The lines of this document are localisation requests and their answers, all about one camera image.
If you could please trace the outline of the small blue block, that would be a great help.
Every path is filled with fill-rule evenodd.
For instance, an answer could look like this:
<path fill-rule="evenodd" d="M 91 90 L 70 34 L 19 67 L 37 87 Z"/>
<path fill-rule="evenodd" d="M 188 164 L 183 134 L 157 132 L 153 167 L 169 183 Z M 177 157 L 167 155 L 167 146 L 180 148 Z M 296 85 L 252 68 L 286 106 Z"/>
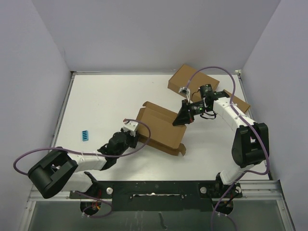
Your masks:
<path fill-rule="evenodd" d="M 82 139 L 82 141 L 88 141 L 89 140 L 89 132 L 87 130 L 83 130 L 81 132 L 81 139 Z"/>

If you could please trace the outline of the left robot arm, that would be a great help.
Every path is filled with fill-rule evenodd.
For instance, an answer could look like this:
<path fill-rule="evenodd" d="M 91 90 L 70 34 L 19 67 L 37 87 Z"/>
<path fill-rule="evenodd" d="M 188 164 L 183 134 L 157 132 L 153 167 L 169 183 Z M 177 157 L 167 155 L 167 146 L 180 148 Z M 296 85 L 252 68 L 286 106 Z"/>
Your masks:
<path fill-rule="evenodd" d="M 128 148 L 137 146 L 139 136 L 137 131 L 122 128 L 98 149 L 105 156 L 70 155 L 67 151 L 56 148 L 31 167 L 27 176 L 45 199 L 55 196 L 63 188 L 81 191 L 87 198 L 92 198 L 97 194 L 98 186 L 84 172 L 111 168 L 119 155 Z"/>

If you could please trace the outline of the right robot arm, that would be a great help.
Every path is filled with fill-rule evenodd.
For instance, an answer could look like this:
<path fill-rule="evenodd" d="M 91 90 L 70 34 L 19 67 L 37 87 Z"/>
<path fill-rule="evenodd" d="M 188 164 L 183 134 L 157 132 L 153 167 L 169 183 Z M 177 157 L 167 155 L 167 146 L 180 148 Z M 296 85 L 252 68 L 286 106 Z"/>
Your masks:
<path fill-rule="evenodd" d="M 266 160 L 269 156 L 269 132 L 264 123 L 247 117 L 235 104 L 231 103 L 229 95 L 224 91 L 214 91 L 210 84 L 198 89 L 201 100 L 191 102 L 184 99 L 173 126 L 190 124 L 194 117 L 214 119 L 220 116 L 235 132 L 231 149 L 233 161 L 228 169 L 217 174 L 214 191 L 218 196 L 226 196 L 231 191 L 231 184 L 238 178 Z"/>

